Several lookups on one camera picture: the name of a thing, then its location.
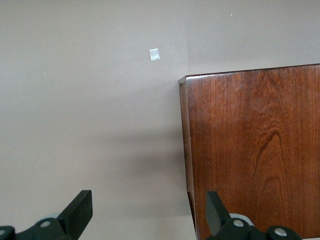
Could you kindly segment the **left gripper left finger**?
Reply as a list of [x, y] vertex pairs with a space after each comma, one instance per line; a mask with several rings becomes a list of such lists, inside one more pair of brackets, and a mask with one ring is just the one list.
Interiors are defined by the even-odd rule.
[[13, 226], [0, 226], [0, 240], [78, 240], [92, 216], [92, 191], [82, 190], [57, 217], [42, 219], [19, 233]]

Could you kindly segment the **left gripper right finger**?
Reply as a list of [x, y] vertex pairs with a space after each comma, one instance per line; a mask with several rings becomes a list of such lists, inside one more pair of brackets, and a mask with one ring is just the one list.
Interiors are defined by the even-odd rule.
[[205, 214], [211, 232], [206, 240], [301, 240], [288, 227], [273, 225], [263, 232], [241, 218], [231, 217], [215, 191], [206, 194]]

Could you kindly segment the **dark brown wooden cabinet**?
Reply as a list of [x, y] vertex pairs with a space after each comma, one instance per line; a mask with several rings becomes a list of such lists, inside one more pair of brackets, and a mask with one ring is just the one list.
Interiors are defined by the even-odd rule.
[[259, 230], [320, 237], [320, 63], [187, 75], [179, 95], [196, 240], [208, 191]]

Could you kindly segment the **small tape patch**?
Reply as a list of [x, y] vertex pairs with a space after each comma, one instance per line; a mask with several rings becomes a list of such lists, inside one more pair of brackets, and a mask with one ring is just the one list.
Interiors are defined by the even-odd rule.
[[158, 48], [153, 48], [149, 50], [150, 60], [152, 62], [160, 60], [160, 52]]

